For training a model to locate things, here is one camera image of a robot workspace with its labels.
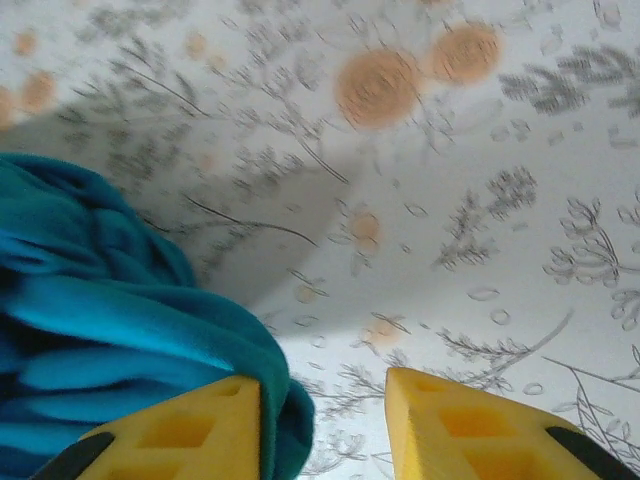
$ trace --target orange dot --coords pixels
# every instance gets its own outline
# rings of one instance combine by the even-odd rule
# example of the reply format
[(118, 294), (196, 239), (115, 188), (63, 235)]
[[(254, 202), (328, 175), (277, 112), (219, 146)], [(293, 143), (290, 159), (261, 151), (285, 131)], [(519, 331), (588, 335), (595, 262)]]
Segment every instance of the orange dot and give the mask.
[(440, 37), (426, 59), (426, 71), (442, 82), (469, 84), (487, 77), (500, 60), (500, 41), (487, 25), (464, 25)]
[(358, 213), (349, 220), (349, 231), (358, 239), (376, 238), (380, 231), (380, 222), (372, 213)]
[(394, 344), (400, 338), (400, 332), (389, 322), (377, 320), (371, 328), (370, 342), (377, 347)]
[(412, 56), (374, 50), (344, 66), (336, 80), (336, 103), (354, 127), (388, 127), (409, 115), (418, 103), (421, 80)]
[(33, 29), (25, 30), (16, 35), (13, 43), (13, 53), (21, 57), (30, 57), (36, 50), (37, 36)]
[(14, 102), (11, 91), (0, 87), (0, 132), (8, 130), (13, 124)]
[(200, 60), (207, 50), (207, 39), (202, 34), (193, 32), (187, 37), (185, 49), (191, 60)]
[(356, 238), (355, 245), (362, 255), (370, 257), (378, 253), (379, 245), (373, 238)]
[(56, 80), (50, 72), (29, 75), (22, 86), (22, 108), (27, 113), (40, 113), (54, 100)]

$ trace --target yellow plastic object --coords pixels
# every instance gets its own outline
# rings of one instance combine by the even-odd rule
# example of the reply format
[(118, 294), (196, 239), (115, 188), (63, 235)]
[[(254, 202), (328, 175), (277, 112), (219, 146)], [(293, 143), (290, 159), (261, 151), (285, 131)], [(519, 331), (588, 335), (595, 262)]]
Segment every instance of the yellow plastic object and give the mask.
[(387, 373), (396, 480), (598, 480), (545, 429), (571, 423), (407, 368)]
[(260, 384), (229, 377), (101, 425), (113, 443), (77, 480), (259, 480)]

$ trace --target fabric fold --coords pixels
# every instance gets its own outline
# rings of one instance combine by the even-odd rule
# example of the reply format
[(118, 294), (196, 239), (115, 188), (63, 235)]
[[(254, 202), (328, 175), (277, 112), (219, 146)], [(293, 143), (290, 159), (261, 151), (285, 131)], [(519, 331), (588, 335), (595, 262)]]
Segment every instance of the fabric fold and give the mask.
[[(98, 423), (239, 374), (261, 383), (262, 478), (300, 472), (313, 404), (274, 338), (198, 289), (180, 249), (98, 174), (0, 155), (0, 268), (0, 458), (37, 463)], [(25, 468), (0, 462), (0, 475)]]

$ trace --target floral wallpaper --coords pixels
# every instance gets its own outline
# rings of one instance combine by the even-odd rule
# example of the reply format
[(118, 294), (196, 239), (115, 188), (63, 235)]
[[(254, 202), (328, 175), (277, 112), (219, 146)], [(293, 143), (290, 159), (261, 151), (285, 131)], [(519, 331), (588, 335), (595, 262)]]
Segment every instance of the floral wallpaper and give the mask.
[(0, 148), (116, 184), (391, 479), (385, 371), (569, 419), (640, 474), (634, 0), (0, 2)]

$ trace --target teal fleece blanket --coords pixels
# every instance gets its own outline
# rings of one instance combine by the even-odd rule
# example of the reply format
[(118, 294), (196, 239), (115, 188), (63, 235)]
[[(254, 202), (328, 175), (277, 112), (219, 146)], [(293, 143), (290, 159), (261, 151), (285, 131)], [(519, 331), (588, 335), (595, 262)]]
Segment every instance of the teal fleece blanket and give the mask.
[(313, 404), (253, 315), (196, 287), (183, 253), (101, 176), (0, 154), (0, 480), (95, 426), (241, 374), (262, 386), (261, 477), (295, 478)]

